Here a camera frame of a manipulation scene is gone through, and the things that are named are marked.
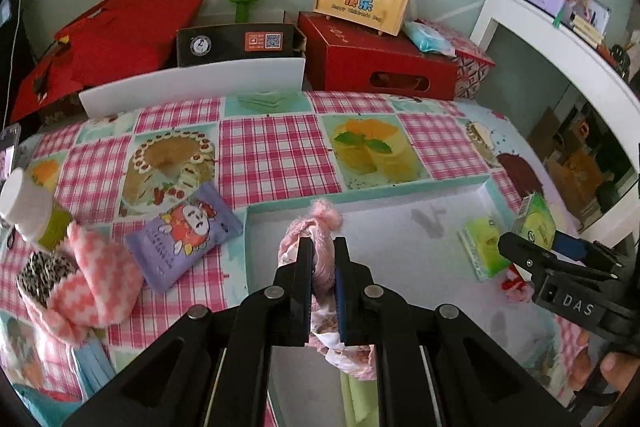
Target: human hand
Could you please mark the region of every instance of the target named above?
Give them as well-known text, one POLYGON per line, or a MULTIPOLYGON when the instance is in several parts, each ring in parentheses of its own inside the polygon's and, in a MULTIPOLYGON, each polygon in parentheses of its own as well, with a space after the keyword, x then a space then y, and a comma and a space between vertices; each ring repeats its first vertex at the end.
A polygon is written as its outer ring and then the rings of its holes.
MULTIPOLYGON (((569 386, 574 391, 580 391, 591 373, 591 360, 587 354, 589 332, 582 330, 578 338, 578 345, 583 346, 576 357, 574 366, 569 374, 569 386)), ((609 353, 600 363, 602 376, 618 391, 622 392, 631 382, 640 367, 640 359, 625 353, 609 353)))

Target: red box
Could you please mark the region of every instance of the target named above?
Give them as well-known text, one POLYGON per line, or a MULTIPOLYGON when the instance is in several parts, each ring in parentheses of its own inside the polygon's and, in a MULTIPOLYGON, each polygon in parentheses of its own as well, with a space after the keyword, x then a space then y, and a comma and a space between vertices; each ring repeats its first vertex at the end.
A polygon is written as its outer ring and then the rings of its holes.
POLYGON ((430 26, 451 42, 451 45, 456 49, 456 62, 458 64, 456 96, 473 98, 486 74, 495 66, 495 62, 478 46, 473 44, 468 37, 446 24, 425 19, 418 19, 418 22, 430 26))
POLYGON ((455 61, 421 53, 404 34, 378 35, 311 12, 300 12, 298 27, 306 36, 305 74, 315 90, 453 99, 455 61))

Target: white board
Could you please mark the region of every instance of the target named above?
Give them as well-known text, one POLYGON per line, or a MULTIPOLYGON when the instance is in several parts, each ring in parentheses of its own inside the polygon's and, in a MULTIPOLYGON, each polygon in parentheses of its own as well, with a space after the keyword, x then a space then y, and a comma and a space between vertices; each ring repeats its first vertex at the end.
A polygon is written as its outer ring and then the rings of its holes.
POLYGON ((80 92, 89 118, 242 92, 301 90, 304 57, 246 58, 139 74, 80 92))

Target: green small box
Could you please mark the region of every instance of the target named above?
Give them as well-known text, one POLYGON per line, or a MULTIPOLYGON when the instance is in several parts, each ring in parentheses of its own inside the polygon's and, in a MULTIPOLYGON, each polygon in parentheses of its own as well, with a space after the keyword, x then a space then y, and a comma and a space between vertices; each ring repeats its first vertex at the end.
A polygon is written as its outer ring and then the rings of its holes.
POLYGON ((508 259, 498 252, 500 230, 491 217, 469 221, 458 235, 479 280, 489 279, 509 266, 508 259))
POLYGON ((540 194, 534 192, 522 200, 511 232, 545 250, 551 250, 556 235, 556 222, 540 194))

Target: pink patterned box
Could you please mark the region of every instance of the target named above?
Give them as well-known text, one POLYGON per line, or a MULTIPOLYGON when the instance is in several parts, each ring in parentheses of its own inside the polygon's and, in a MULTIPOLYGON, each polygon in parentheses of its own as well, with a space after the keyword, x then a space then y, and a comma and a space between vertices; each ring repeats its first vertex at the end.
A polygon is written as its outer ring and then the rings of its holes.
POLYGON ((468 37, 441 22, 418 19, 418 22, 436 30, 456 49, 458 62, 458 80, 456 95, 460 98, 473 98, 486 74, 495 66, 489 55, 473 44, 468 37))

